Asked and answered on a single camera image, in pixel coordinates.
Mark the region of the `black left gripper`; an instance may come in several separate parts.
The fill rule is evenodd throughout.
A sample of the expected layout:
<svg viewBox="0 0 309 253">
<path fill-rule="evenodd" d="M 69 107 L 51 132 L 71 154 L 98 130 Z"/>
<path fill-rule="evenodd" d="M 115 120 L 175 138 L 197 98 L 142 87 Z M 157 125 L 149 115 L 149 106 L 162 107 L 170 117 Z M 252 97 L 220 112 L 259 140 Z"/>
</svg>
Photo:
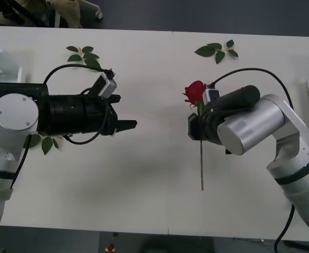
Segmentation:
<svg viewBox="0 0 309 253">
<path fill-rule="evenodd" d="M 107 99 L 98 99 L 85 106 L 85 133 L 99 132 L 101 135 L 113 135 L 134 129 L 136 120 L 117 120 L 117 114 L 111 104 L 119 103 L 121 96 L 112 94 L 110 102 Z"/>
</svg>

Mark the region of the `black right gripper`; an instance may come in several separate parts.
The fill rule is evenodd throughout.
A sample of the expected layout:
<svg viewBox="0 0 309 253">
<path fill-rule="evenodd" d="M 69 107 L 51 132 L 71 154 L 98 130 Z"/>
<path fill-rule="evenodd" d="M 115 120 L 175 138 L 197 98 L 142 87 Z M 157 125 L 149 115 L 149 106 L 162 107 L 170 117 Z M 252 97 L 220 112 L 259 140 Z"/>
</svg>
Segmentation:
<svg viewBox="0 0 309 253">
<path fill-rule="evenodd" d="M 208 141 L 213 144 L 221 144 L 217 134 L 217 124 L 214 114 L 207 112 L 202 115 L 192 113 L 188 117 L 188 136 L 196 141 Z"/>
</svg>

